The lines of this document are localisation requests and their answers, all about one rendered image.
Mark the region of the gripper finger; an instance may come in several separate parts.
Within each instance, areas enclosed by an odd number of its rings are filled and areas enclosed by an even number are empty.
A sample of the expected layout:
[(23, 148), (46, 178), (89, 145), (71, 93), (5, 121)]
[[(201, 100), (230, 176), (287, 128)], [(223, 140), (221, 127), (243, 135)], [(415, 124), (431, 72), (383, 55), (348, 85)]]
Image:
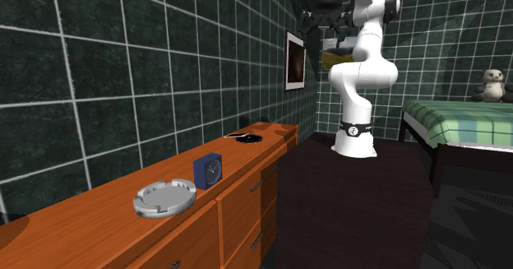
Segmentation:
[(300, 31), (303, 35), (307, 35), (311, 30), (318, 27), (321, 17), (313, 12), (303, 10), (301, 14)]
[(337, 33), (337, 44), (342, 43), (348, 32), (354, 28), (353, 13), (352, 12), (341, 12), (339, 16), (335, 18), (335, 31)]

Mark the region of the grey round ashtray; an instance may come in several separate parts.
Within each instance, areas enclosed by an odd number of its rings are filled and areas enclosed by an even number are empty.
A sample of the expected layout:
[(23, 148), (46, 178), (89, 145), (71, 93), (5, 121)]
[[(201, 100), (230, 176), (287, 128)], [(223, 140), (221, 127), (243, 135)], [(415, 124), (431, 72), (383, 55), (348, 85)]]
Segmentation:
[(133, 198), (137, 215), (146, 219), (175, 216), (190, 208), (196, 200), (196, 186), (186, 179), (159, 181), (145, 186)]

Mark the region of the dark robot stand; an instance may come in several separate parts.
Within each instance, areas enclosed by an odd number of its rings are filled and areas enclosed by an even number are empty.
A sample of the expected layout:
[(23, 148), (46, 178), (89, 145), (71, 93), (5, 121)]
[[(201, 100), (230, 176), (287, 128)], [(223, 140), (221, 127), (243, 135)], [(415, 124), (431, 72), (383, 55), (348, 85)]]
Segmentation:
[(315, 132), (280, 158), (260, 269), (420, 269), (432, 187), (418, 146), (378, 139), (377, 157), (355, 159), (333, 142)]

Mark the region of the blue square clock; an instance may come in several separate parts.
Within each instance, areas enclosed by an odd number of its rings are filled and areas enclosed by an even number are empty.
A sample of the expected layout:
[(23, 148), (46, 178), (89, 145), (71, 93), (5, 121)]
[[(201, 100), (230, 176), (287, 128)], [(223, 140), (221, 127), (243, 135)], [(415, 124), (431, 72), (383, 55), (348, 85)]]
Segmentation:
[(194, 184), (208, 190), (223, 178), (222, 155), (210, 153), (193, 161)]

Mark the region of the landscape wall picture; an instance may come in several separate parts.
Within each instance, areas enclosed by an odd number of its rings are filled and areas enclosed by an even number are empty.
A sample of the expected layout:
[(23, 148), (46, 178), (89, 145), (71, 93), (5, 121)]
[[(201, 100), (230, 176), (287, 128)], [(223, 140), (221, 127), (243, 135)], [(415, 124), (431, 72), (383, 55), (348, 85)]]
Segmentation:
[(322, 40), (321, 68), (330, 70), (336, 64), (351, 63), (356, 41), (356, 36), (348, 36), (341, 42), (337, 38)]

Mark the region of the white framed dark wall picture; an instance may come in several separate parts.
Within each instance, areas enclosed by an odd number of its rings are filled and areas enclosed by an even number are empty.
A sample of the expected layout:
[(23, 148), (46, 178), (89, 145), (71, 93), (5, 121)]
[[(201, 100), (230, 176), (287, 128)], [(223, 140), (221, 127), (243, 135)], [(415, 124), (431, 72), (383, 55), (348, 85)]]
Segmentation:
[(284, 41), (284, 90), (305, 86), (306, 47), (304, 40), (287, 30)]

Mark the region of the panda plush toy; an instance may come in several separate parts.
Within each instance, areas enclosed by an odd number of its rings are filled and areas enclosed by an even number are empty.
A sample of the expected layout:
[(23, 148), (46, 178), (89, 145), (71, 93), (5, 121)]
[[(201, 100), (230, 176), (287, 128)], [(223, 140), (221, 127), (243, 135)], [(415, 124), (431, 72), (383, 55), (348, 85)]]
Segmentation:
[(474, 89), (473, 102), (502, 102), (513, 104), (513, 84), (505, 83), (502, 70), (483, 70), (483, 84)]

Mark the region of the orange wooden chest of drawers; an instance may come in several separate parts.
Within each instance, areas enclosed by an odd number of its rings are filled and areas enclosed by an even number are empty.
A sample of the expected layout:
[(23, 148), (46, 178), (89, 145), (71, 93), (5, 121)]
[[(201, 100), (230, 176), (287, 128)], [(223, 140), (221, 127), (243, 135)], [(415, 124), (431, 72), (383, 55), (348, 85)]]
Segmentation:
[[(276, 234), (279, 158), (298, 127), (254, 123), (258, 143), (219, 137), (0, 226), (0, 269), (259, 269)], [(186, 211), (138, 216), (132, 200), (152, 183), (193, 180), (193, 163), (215, 153), (222, 177), (198, 189)]]

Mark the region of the bed with green checked cover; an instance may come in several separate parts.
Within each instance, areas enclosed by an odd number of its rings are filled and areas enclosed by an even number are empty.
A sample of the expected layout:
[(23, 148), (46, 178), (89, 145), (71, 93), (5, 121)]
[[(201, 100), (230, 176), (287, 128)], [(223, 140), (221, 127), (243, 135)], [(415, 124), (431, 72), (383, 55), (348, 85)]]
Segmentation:
[(398, 141), (407, 132), (432, 159), (435, 193), (445, 165), (513, 173), (512, 103), (411, 100), (402, 108)]

